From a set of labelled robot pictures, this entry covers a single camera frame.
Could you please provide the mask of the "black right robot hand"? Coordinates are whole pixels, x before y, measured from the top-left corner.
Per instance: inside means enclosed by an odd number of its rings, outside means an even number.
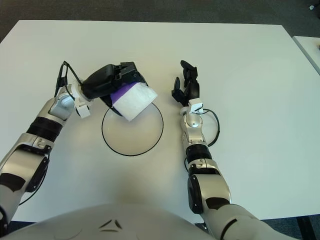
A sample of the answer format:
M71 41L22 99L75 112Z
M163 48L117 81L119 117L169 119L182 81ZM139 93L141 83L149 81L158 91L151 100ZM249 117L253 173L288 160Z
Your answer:
M192 66L185 60L180 61L180 65L183 68L183 87L184 91L181 90L180 78L176 77L171 91L171 96L183 107L188 106L189 100L197 99L200 97L200 85L197 81L198 70L197 67Z

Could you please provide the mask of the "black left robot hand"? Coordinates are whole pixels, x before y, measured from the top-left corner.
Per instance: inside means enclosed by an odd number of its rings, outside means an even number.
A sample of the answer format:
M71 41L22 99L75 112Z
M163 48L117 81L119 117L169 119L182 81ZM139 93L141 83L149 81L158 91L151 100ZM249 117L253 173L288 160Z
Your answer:
M119 65L107 64L84 80L81 90L87 99L100 98L114 113L120 116L120 112L113 107L111 95L132 83L146 83L134 62L122 62Z

